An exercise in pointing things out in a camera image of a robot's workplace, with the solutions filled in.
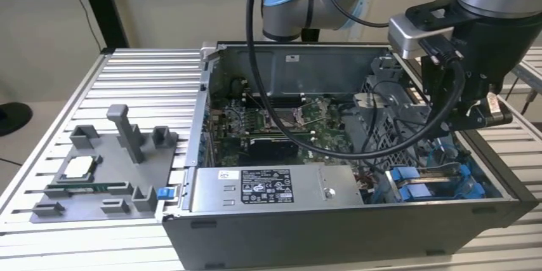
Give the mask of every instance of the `warning label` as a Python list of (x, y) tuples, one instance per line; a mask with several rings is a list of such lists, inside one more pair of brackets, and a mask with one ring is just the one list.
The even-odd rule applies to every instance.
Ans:
[(240, 183), (244, 204), (293, 202), (289, 169), (241, 171)]

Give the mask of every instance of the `sticker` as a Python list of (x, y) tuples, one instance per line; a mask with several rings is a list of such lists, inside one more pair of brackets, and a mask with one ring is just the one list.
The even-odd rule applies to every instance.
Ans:
[(219, 171), (219, 180), (239, 180), (239, 171)]
[(299, 62), (299, 55), (287, 55), (285, 56), (285, 62), (287, 63)]
[(492, 114), (500, 112), (499, 100), (496, 99), (496, 95), (491, 92), (487, 94), (487, 103), (490, 104), (490, 112)]
[(244, 204), (293, 202), (289, 169), (241, 171), (240, 175)]

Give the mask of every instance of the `black stand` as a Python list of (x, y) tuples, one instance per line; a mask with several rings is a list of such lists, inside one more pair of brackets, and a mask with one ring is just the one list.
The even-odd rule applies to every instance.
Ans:
[(18, 130), (32, 118), (32, 109), (22, 103), (6, 103), (0, 105), (0, 136)]

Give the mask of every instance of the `green circuit board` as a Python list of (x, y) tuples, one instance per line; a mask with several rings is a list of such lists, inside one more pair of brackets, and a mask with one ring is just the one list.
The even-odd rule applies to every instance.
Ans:
[[(296, 108), (275, 109), (283, 125), (303, 140), (319, 147), (343, 152), (351, 151), (348, 136), (336, 105), (328, 98), (307, 98)], [(248, 155), (247, 147), (252, 140), (285, 139), (265, 110), (245, 109), (240, 104), (231, 103), (215, 117), (215, 144), (220, 166), (241, 166)], [(344, 160), (327, 158), (301, 148), (295, 156), (288, 156), (273, 165), (280, 164), (347, 164)]]

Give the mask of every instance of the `metal slotted table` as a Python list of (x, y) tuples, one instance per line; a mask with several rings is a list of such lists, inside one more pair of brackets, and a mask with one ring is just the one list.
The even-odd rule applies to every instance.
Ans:
[[(116, 50), (96, 61), (76, 93), (0, 197), (1, 270), (181, 270), (155, 219), (29, 223), (29, 209), (71, 148), (69, 131), (105, 119), (111, 103), (125, 103), (143, 131), (177, 132), (169, 184), (181, 183), (184, 153), (200, 80), (199, 50)], [(542, 200), (542, 134), (514, 111), (514, 122), (480, 135), (532, 194)], [(542, 266), (542, 205), (508, 228), (483, 232), (452, 256), (371, 261), (291, 270), (534, 270)]]
[(532, 47), (512, 73), (538, 93), (542, 93), (542, 47)]

